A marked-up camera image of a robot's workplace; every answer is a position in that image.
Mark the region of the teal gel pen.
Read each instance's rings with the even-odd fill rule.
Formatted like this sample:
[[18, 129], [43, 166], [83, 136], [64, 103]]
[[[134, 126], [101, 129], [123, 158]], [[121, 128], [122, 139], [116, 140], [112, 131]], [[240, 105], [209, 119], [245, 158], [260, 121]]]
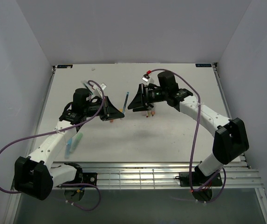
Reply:
[[129, 92], [126, 93], [126, 97], [125, 97], [125, 101], [124, 101], [123, 109], [122, 109], [123, 114], [125, 114], [125, 109], [126, 109], [128, 98], [129, 98]]

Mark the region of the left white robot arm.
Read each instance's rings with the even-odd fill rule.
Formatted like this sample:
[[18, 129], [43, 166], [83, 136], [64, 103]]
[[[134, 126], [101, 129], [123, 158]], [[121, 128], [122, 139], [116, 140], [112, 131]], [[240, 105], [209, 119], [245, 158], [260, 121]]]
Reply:
[[121, 119], [124, 114], [113, 106], [108, 97], [91, 98], [90, 94], [74, 94], [56, 125], [54, 134], [49, 135], [28, 157], [19, 157], [14, 165], [14, 187], [17, 191], [46, 199], [53, 187], [62, 184], [79, 186], [83, 181], [82, 168], [75, 163], [58, 167], [52, 164], [58, 153], [82, 127], [82, 122], [93, 115], [102, 121]]

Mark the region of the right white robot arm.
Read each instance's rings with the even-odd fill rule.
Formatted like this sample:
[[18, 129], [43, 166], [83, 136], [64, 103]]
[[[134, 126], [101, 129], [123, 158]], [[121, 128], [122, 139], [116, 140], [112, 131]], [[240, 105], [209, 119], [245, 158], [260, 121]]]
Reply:
[[213, 173], [249, 149], [245, 124], [241, 119], [230, 119], [201, 105], [187, 89], [140, 84], [128, 109], [134, 112], [149, 111], [154, 103], [163, 101], [199, 122], [214, 138], [212, 153], [195, 168], [197, 184], [206, 185]]

